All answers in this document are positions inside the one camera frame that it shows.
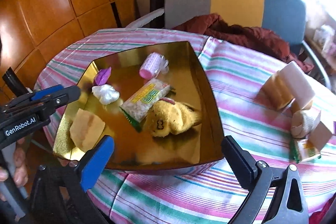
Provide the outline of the person's left hand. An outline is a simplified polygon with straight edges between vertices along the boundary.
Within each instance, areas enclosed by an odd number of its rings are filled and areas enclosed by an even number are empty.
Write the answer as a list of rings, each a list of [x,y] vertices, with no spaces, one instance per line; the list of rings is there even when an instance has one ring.
[[[26,167],[26,154],[21,147],[21,144],[23,144],[24,142],[24,138],[18,140],[17,145],[15,146],[15,152],[13,153],[13,161],[15,164],[15,173],[13,175],[13,180],[17,187],[25,186],[29,179]]]

